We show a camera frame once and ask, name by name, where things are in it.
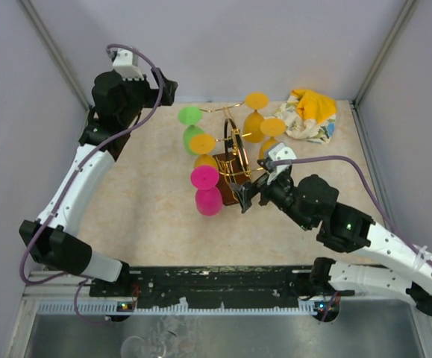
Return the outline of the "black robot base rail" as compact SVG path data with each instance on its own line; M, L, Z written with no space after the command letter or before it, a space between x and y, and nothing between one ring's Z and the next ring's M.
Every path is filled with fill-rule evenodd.
M190 309L296 308L300 300L335 293L311 271L311 266L129 267L114 283L94 280L90 297L134 298L142 309L167 308L182 298Z

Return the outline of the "pink plastic wine glass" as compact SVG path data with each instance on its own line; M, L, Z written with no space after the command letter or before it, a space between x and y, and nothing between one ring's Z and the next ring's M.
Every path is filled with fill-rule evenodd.
M196 188L195 205L200 214L218 214L223 206L222 194L217 187L219 172L212 166L202 165L192 171L190 181Z

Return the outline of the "gold wire wine glass rack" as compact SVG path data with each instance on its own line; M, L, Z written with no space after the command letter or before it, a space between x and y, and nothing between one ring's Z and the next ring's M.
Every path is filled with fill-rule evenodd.
M244 125L239 126L236 123L231 110L245 105L240 102L232 105L206 110L201 109L204 113L222 112L224 115L223 136L215 139L217 143L222 144L222 152L213 154L219 170L219 182L216 187L222 196L222 205L230 207L239 203L238 197L232 191L232 186L243 185L251 182L251 176L260 171L261 167L254 167L250 163L246 144L251 142L248 139L257 133L257 131L245 131Z

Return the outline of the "green plastic wine glass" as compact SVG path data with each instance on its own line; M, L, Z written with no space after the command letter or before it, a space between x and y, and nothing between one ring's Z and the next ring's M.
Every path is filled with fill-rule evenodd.
M204 131L197 126L197 124L202 119L202 111L195 106L186 106L182 108L178 113L178 121L186 126L183 133L183 144L184 148L190 155L195 155L195 153L190 149L190 140Z

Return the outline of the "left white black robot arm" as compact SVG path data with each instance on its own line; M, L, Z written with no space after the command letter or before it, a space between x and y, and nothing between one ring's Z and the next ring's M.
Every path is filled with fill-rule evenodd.
M116 70L96 77L92 89L95 102L87 117L75 158L58 190L34 221L25 220L19 235L26 249L19 265L25 276L28 258L56 269L58 275L71 274L105 281L113 294L122 296L132 287L129 266L100 254L77 238L81 220L95 190L118 160L131 132L148 121L143 109L155 113L160 106L170 106L178 84L167 79L159 68L151 70L157 83L152 89L145 77L124 79Z

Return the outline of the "orange plastic wine glass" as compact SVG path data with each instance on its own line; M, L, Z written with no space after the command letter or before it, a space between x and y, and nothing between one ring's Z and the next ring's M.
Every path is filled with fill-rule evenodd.
M190 150L197 155L195 169L200 166L218 168L216 160L210 155L215 146L216 140L209 134L197 134L189 141Z
M265 139L264 133L260 126L264 117L260 110L269 104L269 97L262 92L252 92L245 97L245 105L252 110L243 124L243 138L250 143L259 143Z
M264 158L264 153L274 144L277 144L277 137L284 134L286 131L286 125L282 119L269 118L265 119L261 125L261 132L267 137L267 140L263 142L260 147L258 158L262 160Z

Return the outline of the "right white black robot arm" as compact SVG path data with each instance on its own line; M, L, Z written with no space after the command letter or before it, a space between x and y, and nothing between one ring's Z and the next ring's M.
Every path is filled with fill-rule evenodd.
M338 190L318 175L294 184L291 169L265 173L255 182L230 183L242 211L260 196L261 206L274 204L304 230L317 228L318 242L343 254L358 254L378 263L365 266L327 257L315 259L311 289L319 295L384 296L413 305L432 317L432 254L410 248L371 216L338 202Z

